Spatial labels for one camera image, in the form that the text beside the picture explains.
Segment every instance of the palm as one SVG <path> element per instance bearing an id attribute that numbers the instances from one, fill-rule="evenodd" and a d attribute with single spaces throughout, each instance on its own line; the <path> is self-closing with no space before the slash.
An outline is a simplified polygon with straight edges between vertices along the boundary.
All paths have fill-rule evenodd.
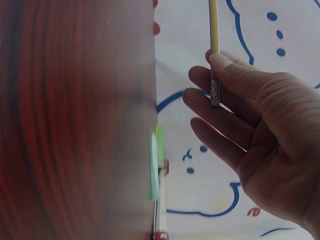
<path id="1" fill-rule="evenodd" d="M 224 54 L 239 65 L 254 68 Z M 189 77 L 203 91 L 210 91 L 209 69 L 196 66 Z M 184 91 L 183 100 L 201 117 L 191 120 L 197 137 L 234 169 L 242 188 L 257 205 L 283 219 L 297 223 L 303 219 L 320 171 L 310 168 L 310 162 L 295 159 L 295 154 L 279 145 L 254 100 L 223 85 L 221 103 L 232 112 L 210 107 L 210 99 L 194 88 Z"/>

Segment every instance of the cartoon pattern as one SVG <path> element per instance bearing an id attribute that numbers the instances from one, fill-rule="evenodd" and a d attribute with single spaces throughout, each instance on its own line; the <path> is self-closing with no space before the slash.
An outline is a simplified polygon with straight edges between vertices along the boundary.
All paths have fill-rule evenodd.
<path id="1" fill-rule="evenodd" d="M 315 19 L 320 19 L 320 4 L 317 0 L 309 1 L 307 4 L 294 0 L 293 6 L 292 0 L 281 3 L 219 0 L 221 48 L 266 71 L 286 71 L 304 77 L 318 89 L 320 48 L 315 43 L 320 39 L 320 31 L 303 27 L 313 26 Z M 195 115 L 184 106 L 181 97 L 185 88 L 193 87 L 188 80 L 189 68 L 207 66 L 203 56 L 209 48 L 208 14 L 204 14 L 208 11 L 207 4 L 207 0 L 196 3 L 162 0 L 155 14 L 161 26 L 161 33 L 156 36 L 157 111 L 158 120 L 164 125 L 165 155 L 170 161 L 170 173 L 166 177 L 169 233 L 209 231 L 214 236 L 211 239 L 239 240 L 292 231 L 296 225 L 255 206 L 243 193 L 235 173 L 208 151 L 190 128 L 190 118 Z M 303 14 L 312 17 L 301 21 Z M 294 35 L 296 26 L 290 26 L 292 19 L 303 29 L 303 35 Z M 301 49 L 292 47 L 303 38 L 313 40 L 312 50 L 318 52 L 305 64 L 302 59 L 309 55 L 305 53 L 303 57 Z"/>

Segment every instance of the red wood grain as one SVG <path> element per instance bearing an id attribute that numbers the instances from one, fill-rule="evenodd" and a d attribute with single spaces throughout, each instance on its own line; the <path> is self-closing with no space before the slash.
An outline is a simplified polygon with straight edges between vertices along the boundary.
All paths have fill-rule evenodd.
<path id="1" fill-rule="evenodd" d="M 143 239 L 152 0 L 0 0 L 0 239 Z"/>

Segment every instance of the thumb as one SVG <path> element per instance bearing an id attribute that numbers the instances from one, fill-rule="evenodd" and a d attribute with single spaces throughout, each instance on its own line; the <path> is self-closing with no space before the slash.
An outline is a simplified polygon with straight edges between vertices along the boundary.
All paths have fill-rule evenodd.
<path id="1" fill-rule="evenodd" d="M 272 73 L 248 69 L 222 54 L 212 54 L 209 63 L 218 79 L 232 92 L 250 99 L 272 77 Z"/>

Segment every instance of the pencil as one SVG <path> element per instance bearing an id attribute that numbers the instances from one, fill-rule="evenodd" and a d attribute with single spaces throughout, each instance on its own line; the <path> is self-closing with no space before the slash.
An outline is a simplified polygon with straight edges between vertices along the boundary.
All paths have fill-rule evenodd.
<path id="1" fill-rule="evenodd" d="M 217 0 L 209 0 L 209 16 L 210 16 L 211 54 L 219 54 L 220 40 L 219 40 L 219 17 L 218 17 Z M 212 107 L 220 106 L 220 81 L 213 71 L 211 71 L 210 99 L 211 99 Z"/>

